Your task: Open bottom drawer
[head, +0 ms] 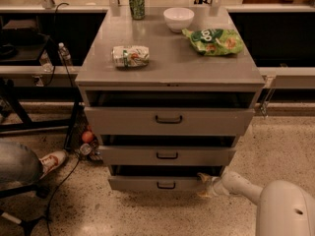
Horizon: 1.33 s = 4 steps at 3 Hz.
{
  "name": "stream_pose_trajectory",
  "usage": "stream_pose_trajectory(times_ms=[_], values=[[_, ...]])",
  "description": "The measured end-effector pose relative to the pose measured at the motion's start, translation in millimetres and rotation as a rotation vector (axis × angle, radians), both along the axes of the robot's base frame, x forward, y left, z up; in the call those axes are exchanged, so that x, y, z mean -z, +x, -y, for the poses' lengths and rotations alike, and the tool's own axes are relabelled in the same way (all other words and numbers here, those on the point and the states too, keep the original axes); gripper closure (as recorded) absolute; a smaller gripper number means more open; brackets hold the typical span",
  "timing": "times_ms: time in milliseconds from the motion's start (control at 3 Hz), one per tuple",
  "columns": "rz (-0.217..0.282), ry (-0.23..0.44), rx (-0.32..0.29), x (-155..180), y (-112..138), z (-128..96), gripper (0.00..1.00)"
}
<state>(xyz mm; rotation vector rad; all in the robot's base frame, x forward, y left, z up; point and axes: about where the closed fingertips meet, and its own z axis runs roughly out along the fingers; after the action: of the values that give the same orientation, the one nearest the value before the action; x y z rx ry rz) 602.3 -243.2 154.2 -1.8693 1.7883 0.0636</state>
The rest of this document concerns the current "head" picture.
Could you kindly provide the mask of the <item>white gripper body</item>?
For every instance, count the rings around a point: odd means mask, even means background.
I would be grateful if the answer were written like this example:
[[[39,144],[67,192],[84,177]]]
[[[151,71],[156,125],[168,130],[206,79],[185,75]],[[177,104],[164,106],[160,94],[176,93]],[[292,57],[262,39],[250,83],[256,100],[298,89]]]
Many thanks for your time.
[[[215,196],[229,195],[228,189],[223,185],[220,177],[213,177],[211,179],[210,191]]]

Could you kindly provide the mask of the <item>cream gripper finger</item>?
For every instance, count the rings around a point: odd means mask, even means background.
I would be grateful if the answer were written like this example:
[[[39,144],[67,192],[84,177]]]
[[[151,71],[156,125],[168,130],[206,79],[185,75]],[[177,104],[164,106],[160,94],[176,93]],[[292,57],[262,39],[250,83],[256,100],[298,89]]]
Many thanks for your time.
[[[203,183],[207,183],[207,182],[210,182],[212,180],[212,177],[206,173],[199,172],[198,177],[201,179],[201,181]]]
[[[209,189],[204,189],[203,191],[198,192],[197,195],[201,198],[212,198],[214,196]]]

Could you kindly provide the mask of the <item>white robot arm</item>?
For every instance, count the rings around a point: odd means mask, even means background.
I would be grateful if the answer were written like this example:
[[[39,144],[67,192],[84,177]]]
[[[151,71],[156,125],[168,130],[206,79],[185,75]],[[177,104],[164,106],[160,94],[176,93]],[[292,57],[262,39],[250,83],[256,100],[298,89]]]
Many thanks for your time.
[[[315,199],[301,187],[276,180],[262,188],[234,171],[198,176],[201,196],[243,196],[257,206],[255,236],[315,236]]]

